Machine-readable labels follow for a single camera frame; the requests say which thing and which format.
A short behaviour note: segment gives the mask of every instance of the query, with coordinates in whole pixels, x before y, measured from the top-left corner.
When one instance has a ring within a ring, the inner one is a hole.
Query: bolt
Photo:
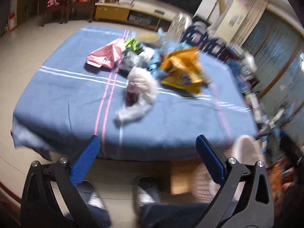
[[[61,159],[59,159],[59,163],[60,164],[65,164],[67,162],[67,158],[66,157],[63,157]]]
[[[237,162],[237,160],[235,158],[228,158],[228,161],[230,164],[235,164]]]
[[[264,163],[262,161],[257,162],[258,167],[264,167]]]
[[[33,161],[33,162],[32,162],[32,166],[33,166],[33,167],[36,167],[38,164],[39,164],[38,161]]]

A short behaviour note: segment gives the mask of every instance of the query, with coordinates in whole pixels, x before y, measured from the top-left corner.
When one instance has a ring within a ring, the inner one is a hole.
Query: yellow package
[[[162,84],[199,94],[203,75],[197,58],[197,47],[181,49],[167,55],[160,68],[167,71],[169,76],[161,81]]]

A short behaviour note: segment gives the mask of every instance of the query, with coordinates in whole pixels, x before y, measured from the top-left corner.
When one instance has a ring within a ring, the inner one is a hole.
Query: pink bag
[[[112,69],[114,63],[121,60],[121,54],[125,50],[125,41],[122,38],[119,38],[91,52],[87,57],[86,63],[97,68],[105,66]]]

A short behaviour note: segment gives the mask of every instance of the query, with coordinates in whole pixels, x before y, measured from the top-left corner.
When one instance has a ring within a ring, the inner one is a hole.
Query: tiled floor
[[[72,33],[88,24],[87,21],[70,21],[67,25],[49,23],[39,27],[38,22],[38,18],[31,19],[0,37],[0,181],[19,197],[31,162],[39,160],[43,164],[47,161],[28,148],[14,148],[10,135],[14,107],[31,77],[49,55]],[[102,22],[92,25],[128,27]],[[132,182],[139,175],[156,175],[159,169],[162,177],[169,177],[169,163],[95,160],[86,178],[103,198],[112,218],[112,227],[135,227]],[[63,213],[67,212],[57,184],[52,186]],[[165,194],[164,199],[175,203],[194,201],[191,195],[172,197]]]

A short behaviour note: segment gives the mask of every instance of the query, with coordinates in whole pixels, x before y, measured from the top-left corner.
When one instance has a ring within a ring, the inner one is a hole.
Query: curtain
[[[262,14],[267,7],[267,0],[248,0],[249,12],[241,24],[239,30],[232,38],[232,43],[242,46],[254,27],[259,22]]]

